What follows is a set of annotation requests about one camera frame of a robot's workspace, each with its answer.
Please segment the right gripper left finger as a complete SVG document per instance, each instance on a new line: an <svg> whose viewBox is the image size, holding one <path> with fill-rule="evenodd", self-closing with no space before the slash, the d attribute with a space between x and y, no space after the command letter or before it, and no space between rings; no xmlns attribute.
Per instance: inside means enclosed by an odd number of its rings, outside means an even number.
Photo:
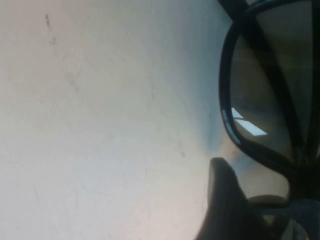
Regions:
<svg viewBox="0 0 320 240"><path fill-rule="evenodd" d="M242 191L222 157L209 163L208 208L196 240L274 240L276 236Z"/></svg>

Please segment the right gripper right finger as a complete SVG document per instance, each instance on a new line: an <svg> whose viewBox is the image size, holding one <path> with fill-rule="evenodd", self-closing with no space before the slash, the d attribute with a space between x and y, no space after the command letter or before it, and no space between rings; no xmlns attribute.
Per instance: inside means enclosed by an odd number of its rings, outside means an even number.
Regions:
<svg viewBox="0 0 320 240"><path fill-rule="evenodd" d="M320 202L313 199L297 199L282 207L273 207L272 214L296 220L306 231L310 240L320 239Z"/></svg>

